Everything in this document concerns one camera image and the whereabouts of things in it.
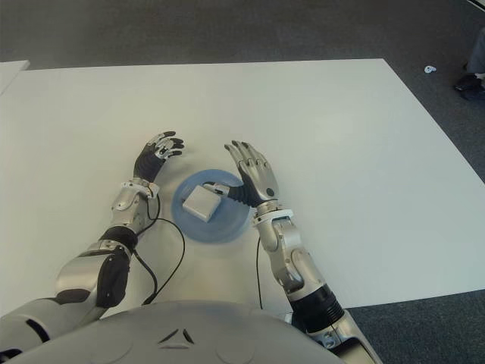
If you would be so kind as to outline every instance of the table surface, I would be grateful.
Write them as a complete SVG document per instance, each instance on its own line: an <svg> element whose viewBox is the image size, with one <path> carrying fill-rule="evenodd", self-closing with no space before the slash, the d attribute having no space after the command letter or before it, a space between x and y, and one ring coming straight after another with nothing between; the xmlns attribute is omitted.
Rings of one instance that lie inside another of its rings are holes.
<svg viewBox="0 0 485 364"><path fill-rule="evenodd" d="M223 144L246 140L273 165L281 202L343 306L484 287L485 188L384 60L94 67L21 72L0 98L0 312L51 297L62 265L96 241L119 185L157 132L185 154L166 164L164 217L191 174L236 174ZM257 305L256 231L187 241L158 300ZM180 238L155 225L139 252L159 281ZM287 312L265 254L263 304ZM125 300L152 289L132 264Z"/></svg>
<svg viewBox="0 0 485 364"><path fill-rule="evenodd" d="M12 83L19 72L29 67L28 61L0 62L0 95Z"/></svg>

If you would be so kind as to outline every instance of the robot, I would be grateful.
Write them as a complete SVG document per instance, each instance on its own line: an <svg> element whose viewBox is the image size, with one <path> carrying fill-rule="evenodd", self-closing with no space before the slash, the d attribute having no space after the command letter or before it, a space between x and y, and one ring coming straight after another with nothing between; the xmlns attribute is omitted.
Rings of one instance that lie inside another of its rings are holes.
<svg viewBox="0 0 485 364"><path fill-rule="evenodd" d="M256 208L253 223L293 308L291 317L235 303L178 301L100 319L124 298L139 235L155 222L148 210L149 200L158 197L154 180L184 147L174 135L158 134L145 145L133 178L111 207L110 226L61 269L55 297L0 318L0 362L382 363L302 245L292 210L279 204L270 163L244 142L225 145L243 185L208 181L204 188Z"/></svg>

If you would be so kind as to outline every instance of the gray carpet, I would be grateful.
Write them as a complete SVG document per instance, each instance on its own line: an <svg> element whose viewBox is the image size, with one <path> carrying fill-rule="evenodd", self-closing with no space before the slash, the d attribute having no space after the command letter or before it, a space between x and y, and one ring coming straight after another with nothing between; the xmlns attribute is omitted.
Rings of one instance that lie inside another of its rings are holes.
<svg viewBox="0 0 485 364"><path fill-rule="evenodd" d="M465 0L0 0L0 61L37 69L385 58L485 180L485 102L452 90L481 27L485 13ZM438 71L425 74L428 64ZM478 364L484 301L480 291L352 314L386 363Z"/></svg>

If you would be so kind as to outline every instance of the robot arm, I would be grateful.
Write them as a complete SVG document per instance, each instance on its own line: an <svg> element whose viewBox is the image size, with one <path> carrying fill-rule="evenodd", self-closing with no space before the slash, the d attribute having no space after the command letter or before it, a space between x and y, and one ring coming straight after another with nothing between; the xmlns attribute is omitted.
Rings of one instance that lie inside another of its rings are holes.
<svg viewBox="0 0 485 364"><path fill-rule="evenodd" d="M155 177L183 141L166 132L152 138L135 162L133 179L121 185L110 226L69 261L55 283L55 297L34 300L0 318L0 362L99 319L125 295L130 259L148 224L148 201L158 194Z"/></svg>
<svg viewBox="0 0 485 364"><path fill-rule="evenodd" d="M250 144L225 145L243 186L207 182L204 187L256 207L254 225L271 262L271 271L293 308L293 320L309 337L347 362L381 363L351 315L338 303L293 224L293 212L278 205L278 185L266 158Z"/></svg>

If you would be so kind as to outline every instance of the small white object on floor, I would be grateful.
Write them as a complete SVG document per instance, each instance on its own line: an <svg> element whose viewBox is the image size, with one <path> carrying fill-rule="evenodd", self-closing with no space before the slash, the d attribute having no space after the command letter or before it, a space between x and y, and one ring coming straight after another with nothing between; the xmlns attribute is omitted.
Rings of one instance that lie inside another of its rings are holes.
<svg viewBox="0 0 485 364"><path fill-rule="evenodd" d="M430 74L431 72L436 72L436 67L433 67L433 66L426 66L424 68L424 72L426 72L427 74Z"/></svg>
<svg viewBox="0 0 485 364"><path fill-rule="evenodd" d="M182 207L189 214L208 222L216 208L221 203L221 197L206 190L204 187L196 186L182 204Z"/></svg>

